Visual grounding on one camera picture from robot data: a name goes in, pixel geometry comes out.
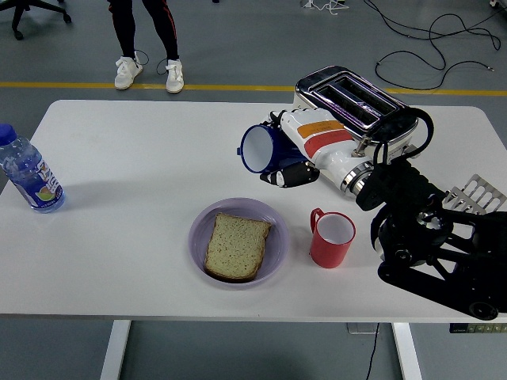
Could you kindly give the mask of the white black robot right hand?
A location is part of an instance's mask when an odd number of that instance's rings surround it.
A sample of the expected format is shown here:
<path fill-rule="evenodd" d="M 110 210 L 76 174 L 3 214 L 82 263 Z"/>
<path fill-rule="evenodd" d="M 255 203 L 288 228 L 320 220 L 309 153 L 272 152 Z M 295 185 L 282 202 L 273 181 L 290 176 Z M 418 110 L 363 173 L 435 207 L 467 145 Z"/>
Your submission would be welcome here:
<path fill-rule="evenodd" d="M 280 188 L 309 184 L 324 171 L 344 193 L 356 195 L 372 171 L 366 157 L 358 157 L 358 143 L 345 125 L 322 108 L 296 109 L 279 115 L 280 130 L 302 154 L 296 162 L 260 175 Z"/>

